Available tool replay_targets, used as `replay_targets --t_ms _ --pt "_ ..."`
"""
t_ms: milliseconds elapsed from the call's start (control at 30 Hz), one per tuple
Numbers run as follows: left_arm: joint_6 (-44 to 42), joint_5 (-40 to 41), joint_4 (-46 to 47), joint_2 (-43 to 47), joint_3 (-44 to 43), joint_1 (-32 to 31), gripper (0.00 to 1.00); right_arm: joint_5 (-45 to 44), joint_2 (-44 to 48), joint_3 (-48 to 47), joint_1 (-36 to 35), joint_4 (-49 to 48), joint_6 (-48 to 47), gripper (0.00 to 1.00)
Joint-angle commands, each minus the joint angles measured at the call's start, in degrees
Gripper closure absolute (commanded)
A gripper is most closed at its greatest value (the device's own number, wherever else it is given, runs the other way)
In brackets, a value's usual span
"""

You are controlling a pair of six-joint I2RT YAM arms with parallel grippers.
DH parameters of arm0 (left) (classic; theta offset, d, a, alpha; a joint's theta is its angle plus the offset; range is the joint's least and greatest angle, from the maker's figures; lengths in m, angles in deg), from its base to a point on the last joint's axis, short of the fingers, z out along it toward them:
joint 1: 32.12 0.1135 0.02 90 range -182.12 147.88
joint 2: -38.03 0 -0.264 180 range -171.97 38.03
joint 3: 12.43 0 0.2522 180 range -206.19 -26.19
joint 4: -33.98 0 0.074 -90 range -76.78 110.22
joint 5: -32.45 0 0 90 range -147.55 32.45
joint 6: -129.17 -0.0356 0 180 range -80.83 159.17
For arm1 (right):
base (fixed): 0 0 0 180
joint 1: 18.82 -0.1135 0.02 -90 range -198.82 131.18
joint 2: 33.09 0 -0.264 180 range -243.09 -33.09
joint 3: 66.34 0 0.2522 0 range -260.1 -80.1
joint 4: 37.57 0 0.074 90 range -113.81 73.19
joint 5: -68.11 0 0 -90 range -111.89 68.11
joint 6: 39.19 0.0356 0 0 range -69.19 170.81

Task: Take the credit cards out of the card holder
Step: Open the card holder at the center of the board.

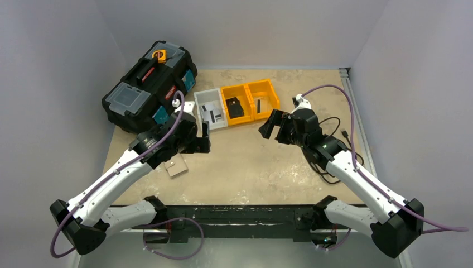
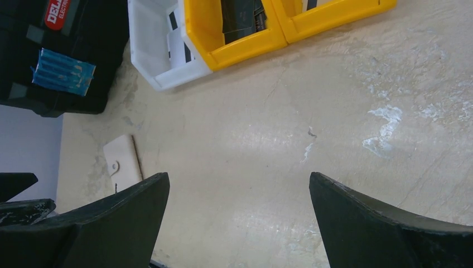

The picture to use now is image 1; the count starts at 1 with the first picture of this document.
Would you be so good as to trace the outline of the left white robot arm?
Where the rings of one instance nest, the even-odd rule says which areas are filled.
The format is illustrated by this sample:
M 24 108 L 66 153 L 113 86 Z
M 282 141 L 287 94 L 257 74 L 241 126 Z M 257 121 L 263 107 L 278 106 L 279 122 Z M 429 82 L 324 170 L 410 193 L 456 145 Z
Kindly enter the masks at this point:
M 86 255 L 106 238 L 133 227 L 171 227 L 167 207 L 156 197 L 145 197 L 125 207 L 112 204 L 137 180 L 177 154 L 210 152 L 209 123 L 202 121 L 197 136 L 196 118 L 181 107 L 164 125 L 137 135 L 119 160 L 90 187 L 68 201 L 56 200 L 50 212 L 57 223 L 50 254 L 61 258 L 76 251 Z

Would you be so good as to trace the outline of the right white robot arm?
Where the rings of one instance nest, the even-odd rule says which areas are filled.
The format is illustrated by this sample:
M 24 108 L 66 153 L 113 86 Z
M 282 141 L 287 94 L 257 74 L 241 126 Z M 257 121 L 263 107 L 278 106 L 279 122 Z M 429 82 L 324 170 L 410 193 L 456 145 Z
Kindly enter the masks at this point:
M 291 113 L 274 109 L 259 133 L 268 139 L 277 126 L 277 142 L 299 147 L 310 166 L 338 178 L 368 208 L 329 198 L 322 206 L 326 220 L 365 234 L 386 256 L 398 257 L 422 234 L 423 223 L 416 215 L 424 215 L 424 205 L 390 190 L 358 163 L 341 140 L 324 134 L 309 101 L 298 95 L 293 102 Z

